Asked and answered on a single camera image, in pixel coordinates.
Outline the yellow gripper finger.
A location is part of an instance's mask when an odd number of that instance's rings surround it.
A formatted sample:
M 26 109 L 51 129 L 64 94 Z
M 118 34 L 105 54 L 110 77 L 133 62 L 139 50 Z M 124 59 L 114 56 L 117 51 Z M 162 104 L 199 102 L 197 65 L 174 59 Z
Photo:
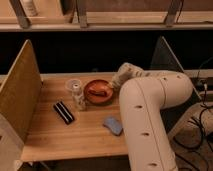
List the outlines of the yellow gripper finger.
M 107 86 L 111 89 L 113 89 L 113 85 L 111 83 L 108 83 Z

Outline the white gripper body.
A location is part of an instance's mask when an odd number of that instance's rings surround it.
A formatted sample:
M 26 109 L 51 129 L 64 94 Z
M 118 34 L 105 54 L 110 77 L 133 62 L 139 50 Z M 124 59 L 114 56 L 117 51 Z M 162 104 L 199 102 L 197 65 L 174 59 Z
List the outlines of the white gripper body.
M 144 73 L 144 70 L 138 66 L 135 66 L 131 63 L 123 63 L 118 71 L 113 75 L 111 79 L 111 86 L 114 89 L 120 89 L 121 86 L 129 79 L 135 77 L 141 77 Z

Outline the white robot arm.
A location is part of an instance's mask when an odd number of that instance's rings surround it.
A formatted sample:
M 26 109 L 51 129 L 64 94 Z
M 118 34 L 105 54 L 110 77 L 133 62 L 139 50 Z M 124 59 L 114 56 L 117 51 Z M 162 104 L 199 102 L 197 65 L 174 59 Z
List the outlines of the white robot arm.
M 119 89 L 119 106 L 131 171 L 178 171 L 160 115 L 192 95 L 191 80 L 181 72 L 150 71 L 123 63 L 110 85 Z

